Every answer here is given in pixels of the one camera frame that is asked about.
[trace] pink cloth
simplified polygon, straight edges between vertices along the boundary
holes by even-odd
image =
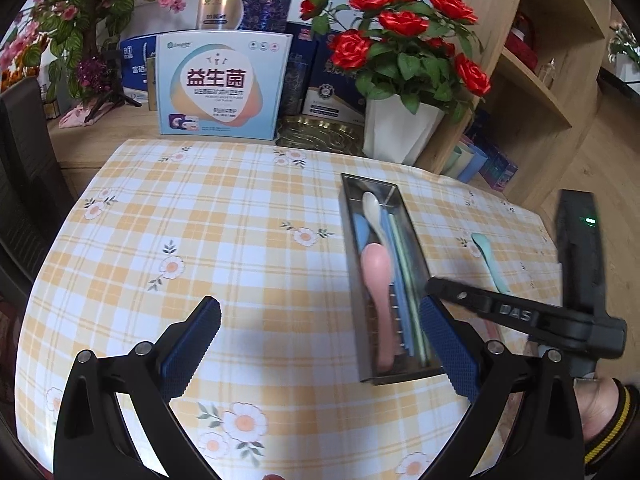
[[[64,117],[62,117],[62,119],[60,119],[60,128],[78,128],[80,126],[91,126],[95,123],[95,121],[100,119],[105,113],[111,110],[114,105],[113,103],[108,102],[103,104],[95,117],[85,123],[84,119],[87,117],[87,115],[89,115],[89,112],[91,111],[91,108],[93,106],[94,105],[92,103],[89,103],[86,107],[84,107],[82,104],[79,104],[75,108],[69,110],[68,113]]]

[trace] tablecloth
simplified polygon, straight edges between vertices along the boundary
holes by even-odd
[[[515,295],[558,303],[540,218],[448,177],[273,146],[128,140],[68,215],[31,293],[15,385],[29,452],[52,468],[79,351],[127,353],[212,295],[222,327],[171,407],[223,480],[417,479],[468,403],[446,376],[358,382],[341,172],[398,184],[434,275],[491,288],[470,237],[481,232]],[[521,351],[524,336],[506,332]],[[120,402],[143,461],[162,471],[130,400]],[[494,435],[480,466],[499,449]]]

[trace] screw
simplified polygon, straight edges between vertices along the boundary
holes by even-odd
[[[562,354],[555,348],[549,350],[546,356],[555,363],[559,363],[560,361],[562,361]]]
[[[491,339],[491,341],[486,344],[486,349],[493,355],[500,355],[504,352],[504,345],[500,341]]]
[[[89,359],[91,359],[91,352],[89,350],[82,350],[79,354],[78,354],[78,362],[79,363],[85,363],[87,362]]]
[[[151,352],[153,345],[149,341],[143,341],[142,343],[138,343],[136,345],[136,354],[138,355],[147,355]]]

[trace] pink spoon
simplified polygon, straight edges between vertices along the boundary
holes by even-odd
[[[394,329],[389,305],[391,259],[380,244],[369,244],[360,257],[364,283],[378,312],[378,371],[388,372],[394,364]]]

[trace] blue box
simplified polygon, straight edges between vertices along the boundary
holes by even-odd
[[[139,103],[148,102],[146,58],[156,54],[156,35],[135,36],[120,42],[122,88],[125,95]]]
[[[318,50],[318,37],[312,38],[311,26],[303,23],[287,23],[286,33],[292,35],[292,40],[279,114],[298,115],[302,111],[311,68]]]
[[[160,133],[273,139],[290,44],[249,30],[159,35]]]
[[[364,126],[366,100],[356,88],[356,74],[345,73],[329,59],[334,35],[330,32],[320,39],[302,113]]]

